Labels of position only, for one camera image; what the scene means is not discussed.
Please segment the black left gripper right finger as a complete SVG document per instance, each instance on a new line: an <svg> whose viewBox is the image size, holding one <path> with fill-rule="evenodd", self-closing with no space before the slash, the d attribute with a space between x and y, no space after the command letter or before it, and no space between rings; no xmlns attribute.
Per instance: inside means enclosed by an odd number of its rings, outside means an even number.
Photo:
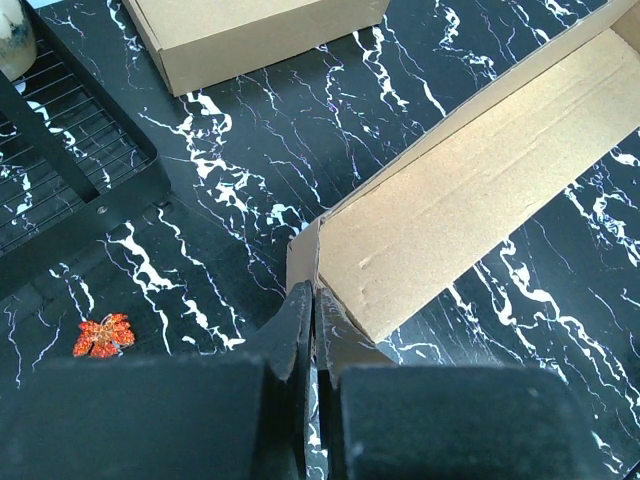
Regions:
<svg viewBox="0 0 640 480"><path fill-rule="evenodd" d="M528 367L401 366L333 293L315 306L321 439L332 479L602 479L577 401Z"/></svg>

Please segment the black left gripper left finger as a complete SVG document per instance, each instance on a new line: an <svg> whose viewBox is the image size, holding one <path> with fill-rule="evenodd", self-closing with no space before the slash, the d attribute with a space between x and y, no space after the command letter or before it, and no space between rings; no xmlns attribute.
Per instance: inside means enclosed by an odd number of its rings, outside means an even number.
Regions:
<svg viewBox="0 0 640 480"><path fill-rule="evenodd" d="M1 408L5 479L301 479L313 291L223 355L57 359Z"/></svg>

